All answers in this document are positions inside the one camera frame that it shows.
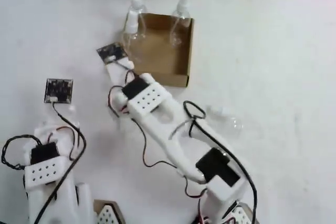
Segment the clear plastic bottle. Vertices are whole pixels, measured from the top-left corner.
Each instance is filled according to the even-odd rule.
[[[131,0],[131,6],[129,8],[129,11],[130,10],[138,13],[138,16],[140,19],[138,35],[141,38],[144,38],[146,36],[146,23],[144,20],[144,14],[147,13],[147,8],[143,0]]]
[[[129,10],[125,29],[122,34],[121,43],[131,60],[140,61],[139,54],[139,34],[138,34],[138,12]]]
[[[190,26],[190,14],[188,11],[189,0],[180,0],[176,10],[172,14],[172,27],[170,31],[170,43],[173,47],[183,43],[180,34]]]

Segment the black wire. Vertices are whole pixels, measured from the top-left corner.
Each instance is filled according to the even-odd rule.
[[[110,108],[110,110],[113,112],[113,114],[114,114],[117,118],[119,118],[120,116],[119,116],[118,113],[115,111],[115,109],[112,107],[111,100],[110,100],[110,98],[111,98],[111,93],[112,93],[112,90],[113,90],[114,88],[121,88],[121,89],[122,89],[123,86],[120,86],[120,85],[114,85],[114,86],[112,86],[112,87],[110,88],[109,95],[108,95],[108,97],[107,97],[107,106]]]
[[[79,161],[79,159],[81,158],[81,156],[83,155],[85,149],[86,149],[86,139],[84,137],[84,135],[82,134],[82,132],[79,130],[79,128],[77,128],[76,126],[74,126],[69,120],[67,120],[65,117],[63,117],[56,109],[55,109],[55,104],[52,103],[52,107],[55,110],[55,112],[57,113],[57,115],[67,124],[69,124],[78,134],[79,136],[82,138],[83,140],[83,149],[81,150],[81,152],[78,154],[78,156],[75,158],[75,160],[71,163],[71,165],[69,166],[69,168],[66,170],[66,172],[64,173],[63,177],[60,179],[60,181],[58,182],[58,184],[56,185],[56,187],[54,188],[54,190],[52,191],[52,193],[50,194],[50,196],[48,197],[47,201],[44,203],[43,207],[41,208],[40,212],[38,213],[34,224],[38,224],[43,213],[45,212],[45,210],[47,209],[48,205],[50,204],[50,202],[52,201],[52,199],[56,196],[56,193],[58,191],[58,189],[60,188],[60,186],[63,184],[64,180],[67,178],[68,174],[71,172],[71,170],[74,168],[74,166],[77,164],[77,162]]]
[[[185,188],[184,188],[184,192],[185,192],[186,196],[188,196],[188,197],[190,197],[190,198],[193,198],[193,199],[199,199],[199,198],[201,198],[201,197],[204,195],[204,193],[205,193],[205,191],[206,191],[206,188],[203,189],[199,195],[190,195],[190,194],[188,193],[188,179],[187,179],[186,176],[184,176],[184,178],[185,178]]]
[[[168,163],[168,162],[166,162],[166,161],[163,161],[163,160],[158,161],[158,162],[156,162],[156,163],[154,163],[154,164],[152,164],[152,165],[147,164],[147,162],[146,162],[146,160],[145,160],[146,149],[147,149],[147,137],[146,137],[146,134],[145,134],[145,132],[143,131],[143,129],[142,129],[142,127],[140,126],[140,124],[139,124],[134,118],[131,118],[131,120],[132,120],[132,121],[139,127],[139,129],[140,129],[140,131],[141,131],[141,133],[142,133],[142,135],[143,135],[143,139],[144,139],[144,147],[143,147],[143,152],[142,152],[142,162],[143,162],[143,164],[144,164],[146,167],[148,167],[148,168],[151,168],[151,167],[153,167],[153,166],[155,166],[155,165],[157,165],[157,164],[167,164],[167,165],[169,165],[169,166],[171,166],[171,167],[174,167],[174,168],[176,169],[177,167],[176,167],[175,165],[170,164],[170,163]]]
[[[197,118],[201,118],[197,115],[191,115],[191,113],[189,112],[187,105],[190,104],[194,107],[196,107],[197,109],[199,109],[205,118],[205,112],[204,110],[202,110],[199,106],[197,106],[195,103],[191,102],[191,101],[184,101],[183,102],[183,108],[185,110],[185,112],[187,113],[187,115],[190,118],[194,118],[194,125],[203,133],[205,134],[207,137],[209,137],[213,142],[215,142],[220,148],[222,148],[239,166],[239,168],[243,171],[245,177],[247,178],[248,182],[251,185],[252,191],[253,191],[253,199],[254,199],[254,203],[253,203],[253,216],[252,216],[252,222],[251,224],[255,224],[256,221],[256,212],[257,212],[257,205],[258,205],[258,195],[257,195],[257,188],[255,186],[255,184],[253,183],[252,178],[250,177],[249,173],[246,171],[245,167],[242,165],[242,163],[239,161],[239,159],[229,150],[227,149],[224,145],[222,145],[217,139],[215,139],[213,136],[211,136],[208,132],[206,132],[197,122]]]
[[[123,69],[131,71],[134,74],[135,77],[139,77],[139,75],[137,73],[135,73],[133,69],[130,69],[130,68],[124,66],[123,64],[119,63],[117,60],[113,60],[113,61],[111,61],[111,63],[115,63],[115,64],[119,65],[120,67],[122,67]]]
[[[4,147],[2,148],[2,154],[1,154],[1,162],[4,164],[4,165],[7,165],[8,167],[14,169],[14,170],[23,170],[25,168],[24,165],[21,165],[21,164],[16,164],[16,165],[12,165],[10,164],[7,160],[6,160],[6,152],[7,152],[7,149],[8,149],[8,146],[9,144],[16,140],[16,139],[20,139],[20,138],[32,138],[33,140],[35,140],[35,142],[37,143],[37,145],[42,145],[40,139],[38,139],[36,136],[34,135],[20,135],[20,136],[13,136],[11,137],[10,139],[8,139],[4,145]]]
[[[133,77],[135,77],[134,71],[133,71],[132,69],[127,70],[127,72],[126,72],[126,76],[125,76],[125,85],[127,84],[128,75],[129,75],[130,73],[132,73],[132,74],[133,74]]]

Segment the transparent plastic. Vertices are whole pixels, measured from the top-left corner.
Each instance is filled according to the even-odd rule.
[[[131,0],[131,6],[127,13],[125,24],[127,23],[130,10],[137,12],[139,16],[139,30],[138,30],[139,38],[140,39],[145,38],[146,37],[146,23],[144,20],[144,15],[147,13],[147,7],[145,6],[142,0]]]
[[[172,26],[170,31],[170,43],[173,47],[183,44],[182,33],[190,26],[191,18],[188,11],[189,0],[180,0],[176,10],[172,13]]]
[[[208,106],[208,119],[210,125],[227,139],[238,139],[244,127],[241,119],[224,107]]]
[[[123,33],[121,38],[121,43],[130,60],[135,62],[141,61],[141,52],[139,50],[139,44],[141,43],[141,38],[138,33],[128,34]]]

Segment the white servo bracket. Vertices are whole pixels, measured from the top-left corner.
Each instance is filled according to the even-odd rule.
[[[97,217],[97,224],[119,224],[113,208],[105,205]]]

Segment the white robotic arm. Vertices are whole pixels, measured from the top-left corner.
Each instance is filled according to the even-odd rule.
[[[25,189],[29,223],[34,224],[43,205],[79,153],[78,141],[69,126],[45,125],[35,129],[42,145],[25,146]],[[87,184],[75,184],[70,171],[39,223],[93,224],[93,200]]]
[[[124,77],[128,68],[132,69],[133,63],[127,58],[107,65],[114,85],[124,86],[124,78],[115,78],[115,75],[118,71]],[[238,160],[227,141],[201,116],[186,113],[184,106],[187,104],[178,103],[148,73],[136,76],[109,99],[117,110],[128,109],[130,117],[134,118],[163,148],[168,159],[177,167],[179,174],[199,184],[206,184],[207,199],[202,213],[209,217],[211,223],[221,223],[223,215],[230,206],[242,198],[248,184],[247,172],[237,164]],[[163,122],[157,117],[158,115],[168,117],[169,121]],[[197,164],[192,163],[185,156],[179,143],[184,133],[182,128],[192,123],[200,129],[196,134],[203,134],[199,139],[209,144]]]

